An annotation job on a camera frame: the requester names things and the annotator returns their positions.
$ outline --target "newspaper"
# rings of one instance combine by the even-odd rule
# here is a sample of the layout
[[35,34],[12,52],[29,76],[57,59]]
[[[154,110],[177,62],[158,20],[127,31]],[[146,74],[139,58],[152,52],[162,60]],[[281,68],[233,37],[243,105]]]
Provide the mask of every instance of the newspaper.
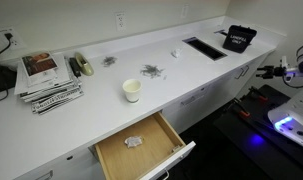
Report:
[[65,92],[68,91],[70,89],[74,89],[76,87],[79,87],[79,84],[68,84],[68,85],[63,85],[63,86],[59,86],[59,87],[55,87],[54,89],[50,89],[47,91],[38,91],[32,94],[20,94],[20,98],[24,100],[24,102],[30,102],[30,101],[35,101],[38,100],[42,97],[46,97],[52,94],[56,94],[59,92]]
[[57,63],[49,52],[38,52],[21,58],[28,80],[28,86],[33,86],[57,78],[55,70]]
[[32,102],[31,109],[33,113],[44,114],[54,108],[57,108],[73,99],[82,96],[84,93],[81,86],[78,88],[57,93],[52,96]]

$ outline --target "white countertop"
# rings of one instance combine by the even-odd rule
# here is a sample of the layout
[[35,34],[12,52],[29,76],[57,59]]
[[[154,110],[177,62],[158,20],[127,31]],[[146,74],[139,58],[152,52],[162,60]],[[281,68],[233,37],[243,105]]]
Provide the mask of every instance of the white countertop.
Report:
[[[256,38],[243,54],[225,50],[222,48],[225,37],[213,33],[220,29],[221,26],[215,26],[181,33],[95,57],[90,57],[94,53],[88,53],[95,74],[80,78],[85,95],[41,116],[32,114],[31,105],[23,103],[10,90],[10,96],[0,102],[0,179],[16,178],[87,148],[276,48]],[[182,42],[194,36],[228,56],[212,61]],[[170,54],[175,48],[182,49],[178,59]],[[106,56],[116,57],[116,63],[103,67],[101,63]],[[143,76],[140,70],[146,64],[164,69],[161,77]],[[128,103],[122,92],[122,83],[130,78],[142,82],[137,103]]]

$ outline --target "black cable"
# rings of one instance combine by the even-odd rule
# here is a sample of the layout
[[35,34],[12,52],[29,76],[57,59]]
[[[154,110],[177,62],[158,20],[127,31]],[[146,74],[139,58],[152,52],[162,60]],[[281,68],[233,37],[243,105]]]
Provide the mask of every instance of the black cable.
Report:
[[283,83],[291,88],[296,88],[296,89],[299,89],[299,88],[303,88],[303,85],[301,86],[292,86],[290,84],[288,84],[286,81],[285,81],[285,76],[282,76],[282,80],[283,80]]
[[5,99],[5,98],[7,98],[9,96],[9,90],[8,90],[8,88],[6,88],[5,91],[6,91],[6,95],[3,98],[1,98],[0,101],[2,101],[3,99]]
[[2,54],[5,50],[9,49],[9,47],[11,46],[11,38],[13,37],[12,34],[10,33],[7,33],[5,34],[5,37],[7,38],[7,40],[9,41],[9,44],[0,51],[0,54]]
[[[8,39],[9,44],[0,51],[0,54],[2,54],[5,50],[7,50],[11,46],[11,38],[13,37],[12,34],[10,34],[10,33],[5,34],[5,37]],[[5,86],[6,95],[3,98],[1,98],[0,101],[4,100],[5,98],[7,98],[9,96],[9,90],[8,90],[8,86],[7,86],[6,82],[4,82],[4,86]]]

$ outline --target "white cabinet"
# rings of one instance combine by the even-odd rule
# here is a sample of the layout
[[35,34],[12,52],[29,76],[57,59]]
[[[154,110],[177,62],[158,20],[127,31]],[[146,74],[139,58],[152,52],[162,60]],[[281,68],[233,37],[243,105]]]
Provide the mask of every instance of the white cabinet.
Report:
[[36,168],[16,180],[97,180],[105,179],[100,163],[88,149],[50,165]]
[[235,98],[266,56],[260,56],[219,77],[210,85],[188,93],[165,107],[162,114],[178,133],[183,132]]
[[199,104],[206,101],[209,89],[210,85],[200,87],[162,110],[177,133],[185,131],[203,118]]

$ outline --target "counter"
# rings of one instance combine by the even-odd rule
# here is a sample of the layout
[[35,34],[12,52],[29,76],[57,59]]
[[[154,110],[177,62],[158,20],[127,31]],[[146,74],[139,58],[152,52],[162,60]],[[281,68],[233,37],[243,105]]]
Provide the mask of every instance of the counter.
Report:
[[[228,51],[222,48],[225,36],[214,32],[227,30],[234,23],[239,22],[218,17],[55,52],[61,56],[81,52],[95,74],[80,78],[84,96],[41,116],[32,114],[31,105],[10,90],[9,97],[0,102],[0,179],[17,178],[79,152],[163,109],[193,89],[272,52],[282,38],[256,27],[260,35],[243,54]],[[197,37],[228,56],[212,61],[182,42],[190,37]],[[179,58],[170,54],[176,48],[182,50]],[[116,57],[116,63],[104,67],[102,61],[106,56]],[[144,76],[141,73],[144,65],[155,65],[163,72],[156,78]],[[137,103],[128,103],[122,92],[122,83],[130,78],[142,82]]]

